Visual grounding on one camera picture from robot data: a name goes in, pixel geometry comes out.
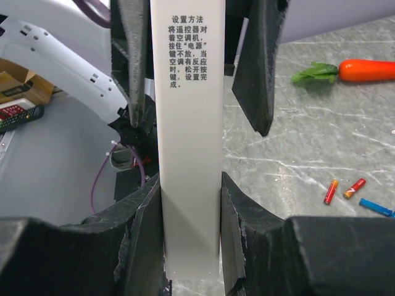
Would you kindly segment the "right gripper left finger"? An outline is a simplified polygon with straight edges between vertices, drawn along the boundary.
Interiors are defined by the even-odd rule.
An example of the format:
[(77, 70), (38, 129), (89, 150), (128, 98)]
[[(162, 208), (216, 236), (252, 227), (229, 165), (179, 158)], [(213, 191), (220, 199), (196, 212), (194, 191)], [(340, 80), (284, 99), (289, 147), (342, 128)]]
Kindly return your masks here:
[(2, 295), (170, 295), (160, 182), (79, 224), (1, 219)]

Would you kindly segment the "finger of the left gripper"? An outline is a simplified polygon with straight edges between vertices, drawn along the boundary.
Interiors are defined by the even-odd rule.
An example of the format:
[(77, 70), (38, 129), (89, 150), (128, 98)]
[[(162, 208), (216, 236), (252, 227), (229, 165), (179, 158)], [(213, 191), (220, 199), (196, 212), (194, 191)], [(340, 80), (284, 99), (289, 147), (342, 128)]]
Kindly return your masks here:
[(144, 117), (149, 1), (110, 2), (111, 74), (126, 97), (130, 124)]
[(275, 61), (287, 12), (286, 1), (252, 1), (232, 86), (254, 131), (267, 136), (273, 121)]

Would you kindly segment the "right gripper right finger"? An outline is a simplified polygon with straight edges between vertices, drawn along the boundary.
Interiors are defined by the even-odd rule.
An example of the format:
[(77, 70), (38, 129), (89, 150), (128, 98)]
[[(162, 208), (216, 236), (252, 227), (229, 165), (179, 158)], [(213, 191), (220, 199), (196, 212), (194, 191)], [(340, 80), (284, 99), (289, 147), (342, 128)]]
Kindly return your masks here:
[(394, 220), (281, 219), (222, 175), (227, 295), (393, 295)]

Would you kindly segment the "white remote control body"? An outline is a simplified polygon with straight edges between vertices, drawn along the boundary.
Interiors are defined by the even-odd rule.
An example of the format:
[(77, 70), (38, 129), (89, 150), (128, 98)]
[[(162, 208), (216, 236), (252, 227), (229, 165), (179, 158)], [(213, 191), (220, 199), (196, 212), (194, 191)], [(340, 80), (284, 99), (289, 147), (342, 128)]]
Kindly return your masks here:
[(216, 279), (219, 269), (224, 1), (152, 1), (165, 272)]

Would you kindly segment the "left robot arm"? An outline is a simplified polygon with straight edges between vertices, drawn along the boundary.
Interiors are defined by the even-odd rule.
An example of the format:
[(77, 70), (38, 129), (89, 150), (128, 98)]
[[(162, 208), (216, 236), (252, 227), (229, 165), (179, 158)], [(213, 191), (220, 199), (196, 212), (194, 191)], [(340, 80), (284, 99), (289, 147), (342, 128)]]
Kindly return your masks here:
[[(83, 34), (84, 21), (66, 8), (47, 1), (1, 2), (1, 58), (38, 72), (87, 105), (113, 130), (124, 146), (157, 153), (155, 103), (143, 94), (143, 80), (154, 77), (149, 13), (132, 8), (139, 2), (115, 1), (105, 22), (84, 1), (94, 30)], [(287, 1), (227, 1), (225, 14), (226, 76), (234, 76), (232, 91), (252, 128), (268, 135), (274, 108), (275, 59)], [(109, 29), (112, 70), (105, 75), (49, 35), (54, 27), (71, 24), (79, 41)]]

